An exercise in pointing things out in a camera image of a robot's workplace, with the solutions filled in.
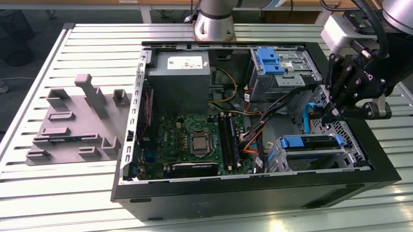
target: chip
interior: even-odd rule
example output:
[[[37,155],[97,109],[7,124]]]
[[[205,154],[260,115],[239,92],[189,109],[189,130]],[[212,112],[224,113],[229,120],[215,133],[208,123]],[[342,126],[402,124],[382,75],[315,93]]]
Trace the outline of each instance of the chip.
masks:
[[[193,150],[205,150],[207,149],[207,137],[195,137],[192,139]]]

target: metal workbench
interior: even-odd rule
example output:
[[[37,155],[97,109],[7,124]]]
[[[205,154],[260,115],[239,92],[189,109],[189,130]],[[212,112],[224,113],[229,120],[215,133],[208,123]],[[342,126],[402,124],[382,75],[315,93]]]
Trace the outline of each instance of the metal workbench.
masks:
[[[317,42],[319,26],[236,25],[237,41]],[[55,40],[33,86],[0,144],[0,231],[41,232],[169,231],[363,231],[406,232],[413,224],[413,98],[399,85],[387,98],[394,116],[368,125],[402,180],[331,208],[261,214],[140,222],[110,203],[114,161],[29,167],[23,164],[31,138],[49,106],[49,88],[81,94],[77,73],[89,73],[102,93],[132,90],[141,41],[190,41],[190,25],[77,24]]]

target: yellow wire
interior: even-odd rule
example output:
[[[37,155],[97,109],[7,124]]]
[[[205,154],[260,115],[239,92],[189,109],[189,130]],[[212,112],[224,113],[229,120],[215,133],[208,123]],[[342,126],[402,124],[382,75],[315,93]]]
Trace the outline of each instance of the yellow wire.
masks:
[[[216,69],[220,70],[227,75],[227,77],[231,79],[231,81],[233,83],[233,93],[232,93],[231,97],[228,97],[227,99],[221,99],[221,100],[208,101],[208,102],[213,102],[213,103],[220,103],[220,102],[227,102],[227,101],[232,100],[232,98],[236,96],[236,83],[235,83],[233,77],[221,68],[216,68]]]

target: gray plastic part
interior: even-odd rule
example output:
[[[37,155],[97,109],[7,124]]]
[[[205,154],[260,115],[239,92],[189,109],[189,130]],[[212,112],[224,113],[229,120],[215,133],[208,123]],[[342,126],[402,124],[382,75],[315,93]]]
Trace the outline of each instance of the gray plastic part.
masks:
[[[130,104],[128,95],[124,89],[114,89],[112,94],[112,99],[116,106],[128,106]]]
[[[82,138],[81,141],[85,143],[100,143],[101,142],[101,137],[98,134],[90,134],[93,135],[89,138]]]
[[[89,74],[77,74],[74,85],[81,88],[88,105],[94,109],[100,119],[108,117],[108,112],[104,109],[105,99],[98,88],[92,86],[92,77]]]
[[[47,160],[50,158],[50,154],[45,150],[38,150],[38,151],[29,151],[25,155],[25,157],[30,161],[41,161],[41,160]]]
[[[64,105],[64,100],[69,99],[69,95],[65,93],[64,89],[51,89],[46,95],[45,100],[49,102],[50,106],[61,111],[60,108],[66,108]]]
[[[66,127],[62,127],[62,128],[42,128],[39,134],[42,136],[69,135],[70,134],[70,130]]]
[[[78,148],[77,154],[84,158],[84,159],[92,159],[100,156],[100,152],[96,149],[94,146],[82,146]]]
[[[33,144],[34,144],[37,147],[46,147],[46,146],[50,146],[50,145],[51,145],[51,143],[47,141],[49,136],[37,136],[35,138],[43,138],[43,140],[35,140],[35,141],[33,141]]]
[[[58,98],[65,106],[64,111],[61,108],[49,107],[45,120],[42,121],[35,141],[33,141],[30,152],[27,153],[26,165],[45,165],[58,163],[76,163],[90,161],[114,160],[112,150],[118,150],[121,144],[118,141],[124,141],[125,127],[129,107],[128,105],[118,105],[112,99],[112,94],[101,95],[104,97],[102,105],[98,104],[108,117],[100,119],[96,115],[94,109],[88,105],[84,95],[80,96],[64,96],[65,93],[61,90],[50,90],[53,96],[58,95]],[[70,120],[49,120],[50,116],[68,115]],[[64,128],[69,130],[69,135],[61,135]],[[49,136],[41,135],[43,132],[50,132]],[[102,143],[102,138],[113,144]],[[78,150],[80,147],[94,147],[93,155],[82,154]],[[31,154],[45,152],[47,159],[33,158]]]
[[[112,144],[105,138],[102,138],[101,149],[108,156],[117,157],[120,147],[121,145],[116,137],[113,138]]]
[[[58,112],[54,114],[49,114],[47,117],[49,121],[64,121],[64,120],[73,120],[74,114],[72,112]]]

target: label sticker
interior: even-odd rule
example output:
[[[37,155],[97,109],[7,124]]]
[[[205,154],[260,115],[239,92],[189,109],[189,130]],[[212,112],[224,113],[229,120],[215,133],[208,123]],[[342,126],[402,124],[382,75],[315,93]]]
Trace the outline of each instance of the label sticker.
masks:
[[[118,3],[137,3],[137,0],[118,0]]]
[[[263,168],[263,161],[257,157],[255,158],[255,164]]]
[[[272,146],[273,144],[271,142],[265,142],[265,146],[264,146],[265,149],[272,149]]]
[[[291,62],[281,62],[281,66],[283,67],[292,67],[292,64],[291,64]]]
[[[201,57],[169,57],[168,69],[201,69]]]
[[[244,101],[249,102],[249,95],[247,93],[244,93]]]

